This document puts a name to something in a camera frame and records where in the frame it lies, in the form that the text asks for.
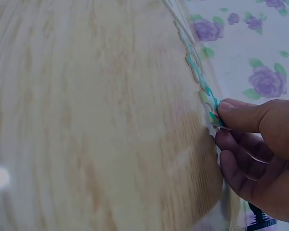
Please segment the rose pattern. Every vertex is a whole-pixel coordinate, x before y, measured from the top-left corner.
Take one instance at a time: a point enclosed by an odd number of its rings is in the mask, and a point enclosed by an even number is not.
[[[236,13],[231,13],[227,18],[228,24],[233,25],[234,23],[238,23],[240,21],[239,15]]]
[[[280,97],[287,93],[286,77],[266,66],[254,67],[249,83],[259,95],[265,98]]]
[[[206,19],[199,19],[193,24],[200,41],[216,41],[223,37],[223,26]]]
[[[285,0],[264,0],[268,7],[274,7],[278,11],[285,8],[284,1]]]
[[[249,29],[251,29],[251,30],[261,30],[262,29],[262,20],[257,19],[254,16],[246,19],[245,22],[247,25],[249,25]]]

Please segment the wooden cabinet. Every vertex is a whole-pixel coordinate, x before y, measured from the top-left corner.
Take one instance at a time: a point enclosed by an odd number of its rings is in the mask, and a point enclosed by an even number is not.
[[[0,230],[229,220],[185,52],[161,0],[0,0]]]

